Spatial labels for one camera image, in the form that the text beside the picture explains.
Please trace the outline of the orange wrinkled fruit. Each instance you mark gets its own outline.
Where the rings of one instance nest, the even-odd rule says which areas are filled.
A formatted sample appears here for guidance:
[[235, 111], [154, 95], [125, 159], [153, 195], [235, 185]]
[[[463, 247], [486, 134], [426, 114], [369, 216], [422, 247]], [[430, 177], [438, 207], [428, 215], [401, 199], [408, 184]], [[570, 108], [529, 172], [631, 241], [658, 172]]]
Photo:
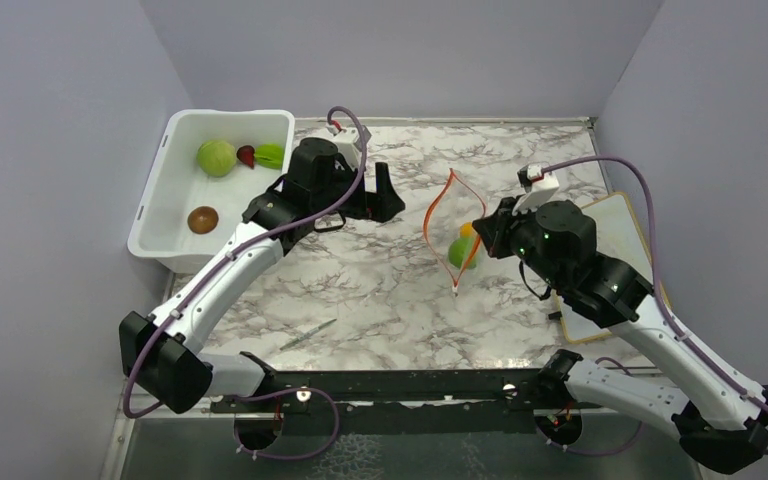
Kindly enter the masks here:
[[459, 228], [459, 237], [460, 238], [474, 238], [477, 237], [478, 234], [476, 233], [473, 225], [471, 222], [464, 223]]

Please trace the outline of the green custard apple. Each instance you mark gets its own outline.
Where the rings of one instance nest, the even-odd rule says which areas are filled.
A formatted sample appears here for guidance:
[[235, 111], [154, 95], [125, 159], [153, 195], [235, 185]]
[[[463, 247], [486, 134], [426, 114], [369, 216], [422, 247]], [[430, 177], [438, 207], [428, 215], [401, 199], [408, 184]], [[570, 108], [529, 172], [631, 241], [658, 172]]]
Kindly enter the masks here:
[[457, 270], [475, 269], [479, 263], [481, 241], [477, 236], [460, 237], [453, 241], [448, 249], [449, 263]]

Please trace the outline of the clear zip bag orange zipper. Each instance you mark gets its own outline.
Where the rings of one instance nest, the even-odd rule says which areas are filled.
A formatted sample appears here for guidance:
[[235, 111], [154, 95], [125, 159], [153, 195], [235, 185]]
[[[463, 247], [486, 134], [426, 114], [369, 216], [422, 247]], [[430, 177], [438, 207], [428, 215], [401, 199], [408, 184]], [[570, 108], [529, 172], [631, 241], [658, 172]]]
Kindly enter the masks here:
[[450, 168], [445, 183], [425, 211], [422, 234], [427, 248], [448, 282], [447, 290], [454, 297], [477, 274], [486, 254], [481, 245], [478, 266], [472, 270], [457, 270], [448, 261], [449, 246], [460, 238], [459, 228], [464, 223], [472, 223], [487, 214], [488, 207], [483, 195], [458, 170]]

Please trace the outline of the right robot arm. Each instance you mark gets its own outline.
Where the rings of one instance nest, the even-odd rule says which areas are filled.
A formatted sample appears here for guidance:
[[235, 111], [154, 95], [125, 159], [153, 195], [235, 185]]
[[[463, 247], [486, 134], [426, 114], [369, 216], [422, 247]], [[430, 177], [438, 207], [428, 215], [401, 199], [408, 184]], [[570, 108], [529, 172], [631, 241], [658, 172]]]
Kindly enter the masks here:
[[668, 385], [615, 374], [559, 350], [540, 370], [539, 398], [560, 407], [594, 403], [654, 427], [697, 463], [733, 474], [768, 455], [768, 385], [737, 372], [694, 341], [659, 306], [653, 285], [597, 248], [597, 224], [570, 201], [515, 211], [504, 198], [473, 228], [489, 256], [519, 258], [577, 314], [646, 356]]

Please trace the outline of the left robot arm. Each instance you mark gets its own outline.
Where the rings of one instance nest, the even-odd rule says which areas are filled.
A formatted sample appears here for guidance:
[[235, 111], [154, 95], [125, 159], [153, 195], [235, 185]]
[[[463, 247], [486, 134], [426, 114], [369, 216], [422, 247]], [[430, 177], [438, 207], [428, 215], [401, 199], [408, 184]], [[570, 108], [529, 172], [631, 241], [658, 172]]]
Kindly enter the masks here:
[[252, 354], [205, 354], [205, 342], [248, 287], [316, 231], [319, 218], [335, 213], [343, 221], [385, 223], [404, 210], [387, 163], [375, 163], [375, 189], [366, 190], [366, 158], [362, 140], [302, 139], [282, 174], [251, 200], [229, 240], [191, 281], [149, 315], [130, 312], [121, 321], [127, 417], [153, 410], [131, 407], [136, 387], [175, 413], [216, 395], [237, 396], [254, 411], [270, 405], [269, 365]]

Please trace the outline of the green star fruit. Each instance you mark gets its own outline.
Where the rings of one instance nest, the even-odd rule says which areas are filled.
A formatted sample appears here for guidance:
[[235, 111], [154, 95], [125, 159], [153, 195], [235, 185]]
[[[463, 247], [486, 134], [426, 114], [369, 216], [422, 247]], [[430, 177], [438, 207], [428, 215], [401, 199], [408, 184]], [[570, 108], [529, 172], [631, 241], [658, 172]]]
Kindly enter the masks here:
[[254, 149], [255, 162], [265, 168], [281, 170], [283, 168], [285, 149], [277, 144], [262, 144]]

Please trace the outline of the dark red fig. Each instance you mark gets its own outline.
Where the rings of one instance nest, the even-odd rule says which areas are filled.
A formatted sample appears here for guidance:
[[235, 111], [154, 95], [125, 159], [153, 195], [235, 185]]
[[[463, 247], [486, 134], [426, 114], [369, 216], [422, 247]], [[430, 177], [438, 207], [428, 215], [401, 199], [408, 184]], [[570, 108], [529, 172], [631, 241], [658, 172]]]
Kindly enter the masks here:
[[253, 169], [255, 166], [255, 148], [251, 145], [243, 145], [239, 147], [236, 151], [236, 156], [238, 161], [242, 164], [247, 166], [250, 169]]

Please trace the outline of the green pen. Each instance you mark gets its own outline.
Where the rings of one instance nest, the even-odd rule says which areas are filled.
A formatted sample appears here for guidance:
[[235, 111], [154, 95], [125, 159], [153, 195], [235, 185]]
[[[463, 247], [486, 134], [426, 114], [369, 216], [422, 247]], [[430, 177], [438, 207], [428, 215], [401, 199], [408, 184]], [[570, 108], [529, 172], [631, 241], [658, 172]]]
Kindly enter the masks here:
[[329, 326], [333, 325], [336, 321], [337, 321], [337, 319], [334, 318], [334, 319], [328, 320], [328, 321], [326, 321], [326, 322], [324, 322], [324, 323], [322, 323], [322, 324], [320, 324], [320, 325], [310, 329], [309, 331], [303, 333], [302, 335], [298, 336], [297, 338], [294, 338], [291, 341], [287, 342], [286, 344], [282, 345], [279, 348], [279, 350], [280, 351], [287, 351], [289, 349], [294, 348], [296, 345], [299, 345], [299, 344], [307, 341], [308, 339], [310, 339], [311, 337], [315, 336], [320, 331], [325, 330]]

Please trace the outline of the green cabbage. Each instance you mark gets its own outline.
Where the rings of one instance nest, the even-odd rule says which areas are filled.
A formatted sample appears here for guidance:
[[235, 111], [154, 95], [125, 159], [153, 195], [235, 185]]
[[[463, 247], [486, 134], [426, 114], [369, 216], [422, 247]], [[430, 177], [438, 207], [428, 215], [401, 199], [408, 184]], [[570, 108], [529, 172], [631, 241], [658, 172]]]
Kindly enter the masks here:
[[209, 140], [199, 147], [196, 162], [208, 176], [224, 177], [237, 163], [236, 149], [225, 140]]

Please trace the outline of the brown round fruit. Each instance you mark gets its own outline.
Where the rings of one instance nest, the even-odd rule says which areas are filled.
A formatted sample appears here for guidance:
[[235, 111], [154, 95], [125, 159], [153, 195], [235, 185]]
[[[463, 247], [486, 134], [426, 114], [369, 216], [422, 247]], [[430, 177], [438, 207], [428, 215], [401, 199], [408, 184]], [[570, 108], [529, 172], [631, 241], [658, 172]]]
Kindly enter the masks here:
[[211, 206], [194, 208], [187, 216], [189, 230], [197, 235], [212, 232], [219, 223], [219, 213]]

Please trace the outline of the white plastic bin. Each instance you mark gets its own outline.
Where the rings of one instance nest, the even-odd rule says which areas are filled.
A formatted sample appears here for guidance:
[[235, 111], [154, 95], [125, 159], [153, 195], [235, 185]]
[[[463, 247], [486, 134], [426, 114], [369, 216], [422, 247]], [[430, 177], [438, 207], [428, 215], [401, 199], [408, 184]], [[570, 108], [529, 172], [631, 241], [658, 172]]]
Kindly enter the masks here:
[[[294, 133], [295, 117], [286, 110], [175, 113], [161, 138], [128, 237], [130, 253], [156, 260], [176, 274], [197, 273], [228, 242], [250, 201], [286, 171], [260, 165], [250, 169], [237, 161], [228, 175], [211, 177], [196, 162], [199, 147], [214, 139], [235, 148], [277, 144], [288, 161]], [[217, 227], [204, 235], [187, 226], [188, 214], [199, 206], [219, 213]]]

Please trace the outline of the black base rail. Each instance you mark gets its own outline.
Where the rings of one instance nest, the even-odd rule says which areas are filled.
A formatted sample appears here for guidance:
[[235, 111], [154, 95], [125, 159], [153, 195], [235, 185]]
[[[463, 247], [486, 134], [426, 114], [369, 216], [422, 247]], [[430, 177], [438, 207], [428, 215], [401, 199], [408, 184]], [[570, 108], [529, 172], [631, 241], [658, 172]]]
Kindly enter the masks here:
[[210, 411], [243, 431], [287, 436], [532, 434], [536, 415], [583, 407], [543, 384], [537, 369], [514, 368], [278, 371], [253, 399], [223, 394]]

